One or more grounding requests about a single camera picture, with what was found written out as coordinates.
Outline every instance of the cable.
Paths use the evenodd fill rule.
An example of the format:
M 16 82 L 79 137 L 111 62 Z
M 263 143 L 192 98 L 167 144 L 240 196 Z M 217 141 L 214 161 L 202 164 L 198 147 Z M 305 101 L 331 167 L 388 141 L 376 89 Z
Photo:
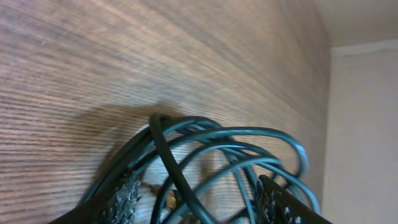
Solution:
M 165 136 L 174 131 L 180 133 L 181 136 L 167 142 Z M 299 163 L 296 172 L 294 174 L 287 172 L 282 166 L 281 161 L 265 149 L 245 142 L 235 141 L 232 137 L 235 135 L 267 136 L 285 141 L 298 155 Z M 193 141 L 198 141 L 203 145 L 193 150 L 178 164 L 171 150 Z M 156 150 L 149 152 L 152 146 L 155 146 Z M 223 152 L 229 165 L 215 172 L 195 189 L 191 189 L 182 174 L 184 167 L 195 158 L 214 150 Z M 254 152 L 257 155 L 249 154 L 243 150 Z M 273 180 L 277 176 L 283 177 L 286 180 L 285 189 L 290 191 L 294 197 L 303 201 L 300 192 L 296 188 L 300 189 L 301 193 L 309 201 L 313 211 L 316 213 L 320 211 L 314 194 L 299 180 L 308 169 L 308 158 L 304 148 L 292 136 L 271 128 L 223 128 L 217 122 L 200 116 L 171 118 L 163 114 L 153 114 L 149 118 L 149 127 L 137 133 L 119 150 L 112 158 L 108 168 L 100 174 L 98 180 L 86 191 L 80 203 L 85 203 L 100 192 L 109 190 L 112 183 L 120 179 L 129 170 L 133 170 L 135 175 L 141 174 L 157 157 L 162 159 L 169 177 L 159 190 L 152 211 L 151 224 L 160 223 L 162 205 L 165 203 L 172 184 L 177 188 L 183 201 L 162 223 L 173 223 L 175 218 L 190 210 L 202 223 L 232 223 L 239 218 L 247 217 L 250 224 L 255 224 L 257 208 L 248 194 L 248 190 L 251 191 L 252 195 L 256 194 L 257 177 L 252 168 L 253 165 L 272 171 Z M 249 189 L 246 188 L 243 177 L 238 172 L 239 169 L 244 171 Z M 232 172 L 235 176 L 246 208 L 228 220 L 220 222 L 206 210 L 197 195 L 206 192 L 218 179 L 229 172 Z

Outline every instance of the wooden wall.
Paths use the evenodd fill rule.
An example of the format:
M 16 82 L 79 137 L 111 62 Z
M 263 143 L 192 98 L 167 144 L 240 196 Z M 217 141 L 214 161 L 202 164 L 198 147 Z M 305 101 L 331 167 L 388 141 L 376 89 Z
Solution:
M 1 1 L 0 223 L 73 208 L 155 111 L 290 133 L 321 199 L 329 66 L 311 0 Z

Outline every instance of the black plastic object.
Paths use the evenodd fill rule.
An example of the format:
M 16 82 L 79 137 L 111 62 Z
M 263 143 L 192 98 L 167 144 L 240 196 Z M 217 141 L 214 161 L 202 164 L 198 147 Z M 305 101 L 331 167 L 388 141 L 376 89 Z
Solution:
M 174 131 L 180 133 L 181 136 L 167 142 L 165 136 Z M 235 141 L 232 137 L 235 135 L 268 136 L 285 141 L 298 155 L 299 163 L 296 172 L 294 174 L 287 172 L 283 168 L 281 161 L 265 149 L 249 143 Z M 178 164 L 175 161 L 171 150 L 177 146 L 181 146 L 182 144 L 192 141 L 198 141 L 202 143 L 202 146 L 193 150 L 180 164 Z M 153 146 L 155 146 L 156 150 L 150 152 L 150 149 Z M 226 156 L 229 165 L 215 172 L 195 189 L 191 189 L 182 174 L 183 168 L 193 159 L 214 150 L 222 151 Z M 249 154 L 246 151 L 254 152 L 255 155 Z M 317 199 L 308 187 L 299 180 L 308 168 L 307 155 L 304 148 L 292 136 L 271 128 L 223 128 L 217 122 L 204 117 L 186 116 L 172 118 L 164 114 L 153 114 L 149 119 L 149 127 L 136 134 L 119 150 L 119 152 L 113 157 L 108 168 L 100 175 L 98 180 L 89 187 L 86 194 L 83 196 L 80 205 L 74 210 L 87 209 L 89 208 L 87 205 L 92 205 L 93 200 L 99 200 L 98 198 L 101 198 L 102 195 L 109 194 L 108 192 L 115 192 L 115 186 L 121 183 L 121 179 L 126 178 L 126 174 L 134 173 L 134 175 L 140 175 L 142 171 L 144 171 L 145 168 L 148 167 L 158 156 L 162 159 L 162 162 L 169 173 L 169 178 L 165 180 L 158 193 L 152 212 L 151 224 L 160 223 L 160 213 L 172 184 L 176 186 L 177 192 L 182 201 L 175 210 L 172 210 L 168 217 L 162 220 L 162 223 L 175 223 L 175 219 L 178 216 L 190 212 L 202 223 L 233 223 L 242 217 L 247 217 L 250 224 L 270 222 L 270 219 L 265 222 L 265 219 L 263 219 L 264 216 L 261 215 L 266 212 L 263 209 L 268 209 L 268 207 L 265 206 L 266 203 L 258 204 L 258 199 L 262 198 L 261 195 L 264 196 L 264 194 L 260 194 L 258 191 L 259 185 L 257 183 L 257 177 L 254 170 L 252 169 L 253 165 L 272 171 L 274 174 L 270 178 L 270 182 L 274 183 L 274 185 L 277 185 L 274 182 L 277 176 L 281 176 L 286 180 L 287 184 L 284 185 L 283 188 L 277 185 L 281 189 L 278 192 L 285 192 L 285 194 L 282 194 L 282 198 L 286 198 L 286 200 L 283 200 L 284 205 L 288 205 L 290 202 L 295 204 L 295 209 L 292 209 L 292 211 L 294 211 L 297 217 L 301 217 L 302 215 L 300 213 L 303 211 L 310 211 L 309 208 L 299 202 L 299 200 L 303 200 L 302 195 L 306 196 L 307 201 L 313 210 L 313 212 L 311 212 L 314 214 L 313 217 L 319 217 L 315 215 L 320 211 Z M 239 169 L 244 171 L 244 176 L 249 183 L 249 189 L 246 188 L 243 177 L 238 172 Z M 206 210 L 196 195 L 202 194 L 208 190 L 212 184 L 229 172 L 232 172 L 236 178 L 246 208 L 242 209 L 239 213 L 232 215 L 231 218 L 221 222 Z M 254 198 L 249 197 L 248 190 L 251 191 Z M 286 190 L 291 192 L 294 197 L 287 193 Z M 265 190 L 262 191 L 262 193 L 267 195 L 269 191 Z M 297 209 L 298 206 L 306 208 L 306 210 Z M 307 221 L 308 219 L 302 218 L 297 219 L 296 221 L 300 220 Z M 92 221 L 92 219 L 81 220 L 81 223 L 95 223 Z
M 51 224 L 87 223 L 87 224 L 131 224 L 138 200 L 139 179 L 134 174 L 112 186 L 113 190 L 96 195 L 70 212 L 62 215 Z
M 258 224 L 330 223 L 266 175 L 257 181 L 256 207 Z

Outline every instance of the coiled cable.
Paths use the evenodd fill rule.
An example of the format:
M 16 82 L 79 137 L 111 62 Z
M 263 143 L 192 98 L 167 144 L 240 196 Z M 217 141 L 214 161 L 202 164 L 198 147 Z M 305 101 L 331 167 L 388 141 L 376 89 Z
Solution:
M 167 142 L 165 136 L 173 131 L 182 135 Z M 267 136 L 285 141 L 298 155 L 299 163 L 295 174 L 287 172 L 281 161 L 265 149 L 245 142 L 235 141 L 232 137 L 235 135 Z M 198 141 L 203 145 L 192 151 L 178 164 L 171 150 L 193 141 Z M 152 146 L 155 146 L 156 150 L 149 152 Z M 182 174 L 182 170 L 193 159 L 214 150 L 222 151 L 229 165 L 215 172 L 195 189 L 191 189 Z M 254 152 L 257 155 L 248 154 L 243 150 Z M 160 223 L 162 205 L 165 203 L 172 184 L 177 188 L 183 201 L 162 223 L 173 223 L 179 215 L 183 215 L 190 210 L 202 223 L 232 223 L 241 217 L 248 217 L 250 224 L 255 224 L 256 207 L 249 198 L 248 189 L 246 189 L 243 177 L 238 172 L 239 169 L 244 171 L 244 175 L 249 183 L 249 190 L 252 195 L 255 195 L 257 177 L 252 169 L 253 165 L 272 171 L 272 179 L 275 179 L 277 176 L 283 177 L 286 180 L 285 189 L 289 190 L 296 198 L 302 201 L 302 196 L 297 190 L 300 189 L 308 199 L 313 211 L 316 213 L 320 212 L 315 195 L 299 180 L 308 169 L 308 158 L 304 148 L 292 136 L 271 128 L 223 128 L 217 122 L 205 117 L 185 116 L 172 118 L 157 113 L 149 118 L 149 127 L 137 133 L 112 158 L 108 168 L 86 191 L 86 194 L 81 199 L 81 203 L 109 189 L 109 186 L 120 179 L 128 170 L 133 170 L 136 175 L 139 175 L 158 156 L 162 159 L 169 177 L 165 180 L 158 193 L 152 211 L 151 224 Z M 246 208 L 228 220 L 220 222 L 206 210 L 196 195 L 206 192 L 218 179 L 230 172 L 236 178 Z

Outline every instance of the wire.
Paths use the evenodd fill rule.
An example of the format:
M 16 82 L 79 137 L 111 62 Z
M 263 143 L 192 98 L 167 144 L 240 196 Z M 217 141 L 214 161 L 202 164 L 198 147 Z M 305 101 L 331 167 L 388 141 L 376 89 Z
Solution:
M 167 142 L 165 136 L 174 131 L 182 135 Z M 299 163 L 297 171 L 294 174 L 287 172 L 282 166 L 281 161 L 270 152 L 259 146 L 235 141 L 232 137 L 235 135 L 267 136 L 285 141 L 298 155 Z M 178 164 L 171 150 L 193 141 L 198 141 L 203 145 L 193 150 L 180 164 Z M 156 150 L 150 152 L 153 146 L 156 147 Z M 223 152 L 229 165 L 215 172 L 211 177 L 207 178 L 192 190 L 182 174 L 184 167 L 195 158 L 214 150 Z M 254 152 L 257 155 L 254 156 L 243 150 Z M 297 188 L 300 189 L 309 201 L 313 211 L 316 213 L 320 212 L 315 195 L 299 180 L 308 169 L 308 158 L 304 148 L 292 136 L 271 128 L 223 128 L 217 122 L 200 116 L 171 118 L 170 116 L 157 113 L 149 118 L 149 127 L 137 133 L 112 158 L 108 168 L 100 175 L 98 180 L 89 187 L 80 203 L 85 203 L 94 195 L 108 190 L 110 186 L 112 186 L 111 184 L 120 179 L 128 170 L 133 170 L 136 175 L 141 174 L 157 157 L 162 159 L 169 173 L 169 177 L 159 190 L 152 211 L 151 224 L 160 223 L 162 205 L 165 203 L 172 184 L 177 188 L 183 201 L 162 221 L 162 223 L 173 223 L 179 215 L 183 215 L 190 210 L 202 223 L 233 223 L 239 218 L 247 217 L 249 218 L 250 224 L 255 224 L 256 206 L 254 206 L 253 201 L 249 198 L 243 177 L 238 172 L 239 169 L 244 171 L 244 175 L 249 184 L 249 190 L 252 195 L 255 195 L 257 177 L 252 168 L 253 165 L 272 171 L 272 179 L 274 180 L 277 176 L 283 177 L 286 180 L 286 184 L 284 185 L 285 189 L 290 191 L 292 195 L 300 201 L 303 201 Z M 199 201 L 197 195 L 206 192 L 218 179 L 227 175 L 229 172 L 232 172 L 235 176 L 246 208 L 242 209 L 228 220 L 220 222 L 206 210 Z

